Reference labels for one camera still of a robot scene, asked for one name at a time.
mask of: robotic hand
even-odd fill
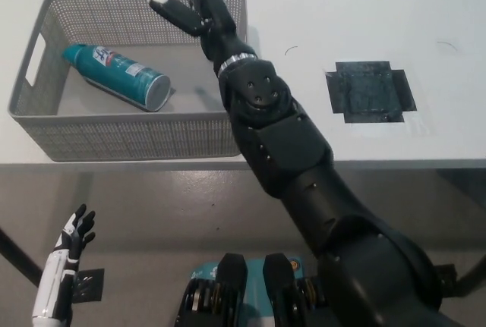
[[[287,261],[267,259],[276,325],[459,326],[438,312],[442,293],[431,261],[347,188],[329,143],[272,63],[237,37],[224,0],[187,1],[147,0],[160,16],[200,37],[242,155],[263,189],[282,200],[318,261],[317,279],[298,288]]]
[[[49,254],[33,308],[34,327],[69,327],[71,324],[71,302],[80,256],[95,238],[93,232],[88,233],[94,226],[95,212],[84,215],[85,212],[83,204],[73,213]]]

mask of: gray plastic basket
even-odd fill
[[[225,0],[246,39],[245,0]],[[26,79],[38,35],[46,41],[36,79]],[[73,43],[115,48],[167,74],[175,92],[146,113],[87,84],[63,59]],[[144,0],[44,0],[9,111],[57,162],[182,159],[239,154],[212,65],[198,39]]]

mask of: white robotic hand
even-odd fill
[[[68,327],[71,324],[79,259],[86,245],[95,238],[93,232],[88,234],[94,226],[95,212],[84,216],[85,212],[83,204],[73,213],[49,254],[33,308],[35,327]]]

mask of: teal spray can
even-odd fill
[[[159,111],[169,98],[169,77],[103,46],[71,45],[63,57],[88,83],[145,111]]]

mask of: table surface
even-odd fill
[[[55,163],[8,114],[17,71],[43,0],[0,0],[0,170],[247,168],[241,156],[155,162]],[[338,166],[486,165],[483,0],[248,0],[250,44],[271,60],[334,150]],[[397,124],[345,124],[326,72],[337,61],[404,69],[418,108]]]

